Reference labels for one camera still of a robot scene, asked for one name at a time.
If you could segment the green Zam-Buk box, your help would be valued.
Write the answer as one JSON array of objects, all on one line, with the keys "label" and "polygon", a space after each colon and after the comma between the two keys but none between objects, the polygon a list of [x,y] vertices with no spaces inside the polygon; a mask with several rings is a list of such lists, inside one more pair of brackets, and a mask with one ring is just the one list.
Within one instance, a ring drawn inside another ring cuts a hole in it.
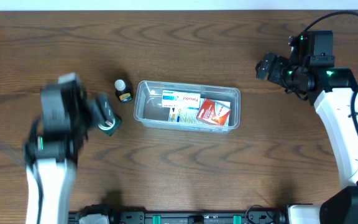
[{"label": "green Zam-Buk box", "polygon": [[121,125],[122,121],[120,117],[114,116],[112,119],[108,119],[103,123],[98,124],[98,128],[106,135],[112,136],[118,127]]}]

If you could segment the dark syrup bottle white cap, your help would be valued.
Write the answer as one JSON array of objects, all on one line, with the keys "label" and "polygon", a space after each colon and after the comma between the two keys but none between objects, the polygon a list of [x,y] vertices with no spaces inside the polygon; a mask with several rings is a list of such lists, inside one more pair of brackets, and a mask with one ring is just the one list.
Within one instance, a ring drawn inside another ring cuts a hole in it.
[{"label": "dark syrup bottle white cap", "polygon": [[114,82],[115,94],[121,103],[127,103],[133,99],[132,85],[123,79]]}]

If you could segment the white Panadol box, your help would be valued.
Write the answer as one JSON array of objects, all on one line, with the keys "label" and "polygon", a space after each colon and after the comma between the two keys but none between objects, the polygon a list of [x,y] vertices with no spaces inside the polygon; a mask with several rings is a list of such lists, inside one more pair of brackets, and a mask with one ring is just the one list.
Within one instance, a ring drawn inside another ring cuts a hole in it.
[{"label": "white Panadol box", "polygon": [[201,95],[172,90],[164,90],[162,93],[162,106],[166,108],[196,108],[200,107]]}]

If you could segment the red medicine box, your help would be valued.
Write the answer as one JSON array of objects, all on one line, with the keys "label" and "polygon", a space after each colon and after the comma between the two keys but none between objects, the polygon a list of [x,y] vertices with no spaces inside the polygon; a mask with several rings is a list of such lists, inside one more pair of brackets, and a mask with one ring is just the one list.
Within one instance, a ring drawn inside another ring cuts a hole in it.
[{"label": "red medicine box", "polygon": [[231,109],[222,103],[205,99],[196,116],[198,121],[206,124],[224,126],[231,114]]}]

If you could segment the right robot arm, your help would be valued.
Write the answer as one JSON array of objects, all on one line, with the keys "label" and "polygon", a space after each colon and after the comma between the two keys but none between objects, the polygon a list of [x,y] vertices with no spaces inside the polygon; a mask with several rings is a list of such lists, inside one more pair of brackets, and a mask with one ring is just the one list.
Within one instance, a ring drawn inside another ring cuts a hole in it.
[{"label": "right robot arm", "polygon": [[358,223],[358,98],[348,68],[312,67],[267,53],[256,65],[257,78],[305,94],[326,128],[340,180],[340,191],[321,205],[289,205],[287,223]]}]

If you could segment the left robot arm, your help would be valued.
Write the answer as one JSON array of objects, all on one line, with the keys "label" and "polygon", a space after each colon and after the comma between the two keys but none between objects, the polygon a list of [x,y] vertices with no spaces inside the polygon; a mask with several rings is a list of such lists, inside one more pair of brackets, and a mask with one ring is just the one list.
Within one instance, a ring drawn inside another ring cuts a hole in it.
[{"label": "left robot arm", "polygon": [[89,100],[76,83],[51,84],[40,93],[42,116],[24,145],[29,197],[27,223],[67,223],[78,155],[88,130],[114,115],[105,94]]}]

